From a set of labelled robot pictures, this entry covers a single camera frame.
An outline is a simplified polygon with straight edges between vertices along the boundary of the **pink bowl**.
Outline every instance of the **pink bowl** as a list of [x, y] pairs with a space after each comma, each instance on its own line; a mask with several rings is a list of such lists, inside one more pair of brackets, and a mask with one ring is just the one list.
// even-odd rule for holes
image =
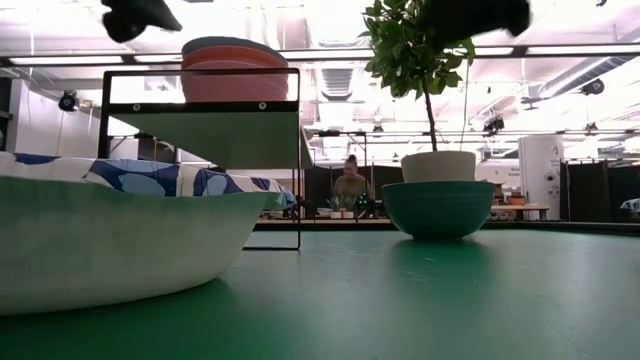
[[[255, 69], [262, 66], [243, 61], [207, 61], [187, 70]], [[285, 101], [288, 76], [274, 75], [182, 75], [187, 102]]]
[[283, 68], [287, 63], [273, 55], [241, 46], [215, 46], [194, 51], [182, 59], [182, 68], [208, 61], [243, 61], [264, 67]]

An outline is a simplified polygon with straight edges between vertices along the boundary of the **wooden table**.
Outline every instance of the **wooden table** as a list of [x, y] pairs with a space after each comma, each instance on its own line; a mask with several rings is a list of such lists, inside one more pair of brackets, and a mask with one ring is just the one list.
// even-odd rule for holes
[[547, 220], [547, 210], [549, 210], [549, 205], [539, 204], [491, 206], [491, 211], [515, 211], [516, 221], [524, 220], [525, 211], [537, 211], [540, 214], [540, 220]]

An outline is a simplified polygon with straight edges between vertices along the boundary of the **person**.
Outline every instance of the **person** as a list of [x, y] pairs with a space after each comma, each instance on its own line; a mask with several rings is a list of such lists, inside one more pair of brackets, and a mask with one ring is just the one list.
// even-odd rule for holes
[[333, 186], [335, 196], [357, 198], [362, 194], [371, 194], [367, 179], [358, 174], [358, 159], [355, 155], [349, 155], [344, 162], [343, 172], [344, 175], [340, 176]]

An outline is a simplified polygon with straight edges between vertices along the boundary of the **plant stem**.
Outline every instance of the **plant stem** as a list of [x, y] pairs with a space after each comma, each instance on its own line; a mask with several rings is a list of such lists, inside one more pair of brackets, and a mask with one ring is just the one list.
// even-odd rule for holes
[[438, 151], [438, 140], [436, 139], [436, 119], [433, 118], [433, 109], [431, 108], [431, 95], [427, 91], [424, 92], [425, 102], [427, 103], [427, 115], [429, 117], [429, 135], [431, 135], [431, 149]]

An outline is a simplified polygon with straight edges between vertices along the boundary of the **green table surface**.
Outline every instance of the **green table surface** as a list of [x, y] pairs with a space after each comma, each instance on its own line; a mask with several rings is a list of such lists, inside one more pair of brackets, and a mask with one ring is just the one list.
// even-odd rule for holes
[[0, 359], [637, 360], [640, 239], [305, 233], [181, 293], [0, 318]]

